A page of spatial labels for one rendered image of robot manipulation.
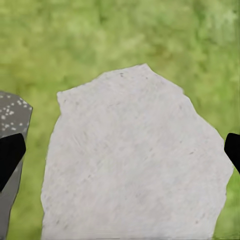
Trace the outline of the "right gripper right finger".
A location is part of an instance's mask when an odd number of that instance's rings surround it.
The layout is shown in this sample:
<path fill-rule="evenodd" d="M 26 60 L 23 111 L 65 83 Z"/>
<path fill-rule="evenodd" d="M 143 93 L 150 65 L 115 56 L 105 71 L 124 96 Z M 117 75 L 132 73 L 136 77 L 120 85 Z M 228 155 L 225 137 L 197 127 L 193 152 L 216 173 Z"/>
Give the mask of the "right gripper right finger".
<path fill-rule="evenodd" d="M 224 152 L 240 173 L 240 134 L 229 133 L 224 142 Z"/>

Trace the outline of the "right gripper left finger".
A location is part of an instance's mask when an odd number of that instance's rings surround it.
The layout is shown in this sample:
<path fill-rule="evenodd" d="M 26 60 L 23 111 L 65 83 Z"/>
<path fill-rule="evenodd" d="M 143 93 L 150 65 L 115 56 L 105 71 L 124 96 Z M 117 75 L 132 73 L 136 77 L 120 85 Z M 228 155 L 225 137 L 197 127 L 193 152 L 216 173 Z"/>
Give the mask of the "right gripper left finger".
<path fill-rule="evenodd" d="M 21 133 L 0 138 L 0 193 L 25 153 L 26 142 Z"/>

